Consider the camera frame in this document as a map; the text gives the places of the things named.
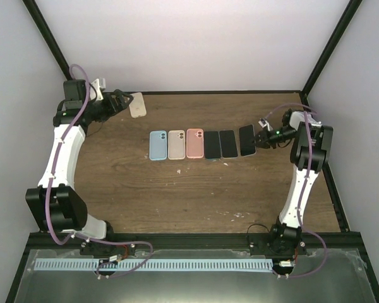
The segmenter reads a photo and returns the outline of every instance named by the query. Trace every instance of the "pink phone case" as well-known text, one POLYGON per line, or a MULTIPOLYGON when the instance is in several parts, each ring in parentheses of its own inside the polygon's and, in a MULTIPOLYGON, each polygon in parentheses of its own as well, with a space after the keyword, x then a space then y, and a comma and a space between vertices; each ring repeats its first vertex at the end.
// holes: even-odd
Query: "pink phone case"
POLYGON ((203 130, 199 128, 187 129, 187 158, 203 158, 203 130))

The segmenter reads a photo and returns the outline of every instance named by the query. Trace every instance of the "blue phone case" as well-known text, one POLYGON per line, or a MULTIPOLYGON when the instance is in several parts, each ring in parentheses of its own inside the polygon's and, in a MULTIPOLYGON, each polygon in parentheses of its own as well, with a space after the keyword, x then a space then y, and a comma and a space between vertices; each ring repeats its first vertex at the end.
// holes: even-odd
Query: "blue phone case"
POLYGON ((151 161, 167 159, 167 131, 150 132, 149 159, 151 161))

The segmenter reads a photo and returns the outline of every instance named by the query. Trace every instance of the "beige phone case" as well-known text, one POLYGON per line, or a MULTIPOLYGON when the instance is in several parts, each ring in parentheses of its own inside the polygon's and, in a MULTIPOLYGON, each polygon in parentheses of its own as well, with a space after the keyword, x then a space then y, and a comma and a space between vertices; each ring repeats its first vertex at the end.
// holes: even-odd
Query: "beige phone case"
POLYGON ((185 159, 185 132, 169 131, 169 159, 185 159))
POLYGON ((187 129, 187 157, 190 159, 203 158, 203 130, 187 129))

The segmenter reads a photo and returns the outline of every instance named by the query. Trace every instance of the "wood surface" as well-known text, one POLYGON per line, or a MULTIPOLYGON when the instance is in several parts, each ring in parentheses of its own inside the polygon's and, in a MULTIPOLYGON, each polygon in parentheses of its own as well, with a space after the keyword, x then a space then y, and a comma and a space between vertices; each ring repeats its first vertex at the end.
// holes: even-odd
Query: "wood surface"
MULTIPOLYGON (((202 128, 233 129, 254 124, 276 106, 300 103, 297 94, 145 95, 147 115, 129 110, 90 125, 78 158, 75 188, 94 217, 116 232, 245 232, 255 222, 270 226, 292 181, 291 146, 211 162, 148 159, 149 132, 202 128)), ((287 108, 271 116, 280 126, 287 108)), ((306 226, 339 231, 323 174, 315 182, 306 226)))

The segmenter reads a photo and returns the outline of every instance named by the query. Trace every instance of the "robotic arm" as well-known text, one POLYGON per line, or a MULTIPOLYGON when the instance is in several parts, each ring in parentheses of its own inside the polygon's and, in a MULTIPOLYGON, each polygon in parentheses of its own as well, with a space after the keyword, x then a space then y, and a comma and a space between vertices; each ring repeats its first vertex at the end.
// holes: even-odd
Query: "robotic arm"
MULTIPOLYGON (((324 126, 314 120, 308 114, 310 135, 313 147, 311 171, 307 186, 299 206, 301 222, 306 208, 308 196, 314 181, 318 177, 323 166, 330 156, 333 128, 324 126)), ((293 178, 291 188, 277 222, 271 228, 272 245, 280 250, 295 248, 301 238, 301 226, 298 220, 298 202, 302 192, 302 186, 306 177, 309 159, 309 144, 306 133, 304 114, 301 111, 289 109, 282 118, 282 127, 272 129, 266 119, 261 119, 259 124, 262 130, 255 136, 255 145, 259 148, 276 148, 279 143, 285 143, 294 139, 290 160, 293 166, 293 178)))
POLYGON ((54 230, 65 233, 78 232, 87 238, 103 239, 107 235, 109 226, 106 222, 89 215, 86 204, 75 192, 74 175, 77 157, 90 123, 105 122, 128 108, 133 97, 121 90, 105 92, 105 80, 97 79, 90 86, 91 101, 62 140, 62 135, 79 113, 86 97, 85 80, 70 80, 63 83, 65 99, 59 103, 53 118, 55 135, 51 156, 38 187, 28 189, 25 199, 40 230, 48 230, 45 196, 49 180, 53 179, 50 210, 54 230), (62 143, 62 148, 57 150, 59 142, 62 143), (56 172, 52 174, 55 158, 57 158, 56 172))

